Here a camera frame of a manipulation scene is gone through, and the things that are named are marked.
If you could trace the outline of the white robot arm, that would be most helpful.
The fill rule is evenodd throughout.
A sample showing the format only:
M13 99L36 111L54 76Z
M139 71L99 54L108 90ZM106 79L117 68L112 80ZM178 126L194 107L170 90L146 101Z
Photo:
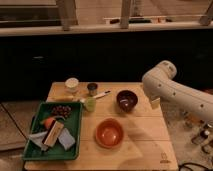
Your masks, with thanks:
M164 98L213 125L213 95L173 81L176 74L172 62L161 61L143 75L144 93L150 101Z

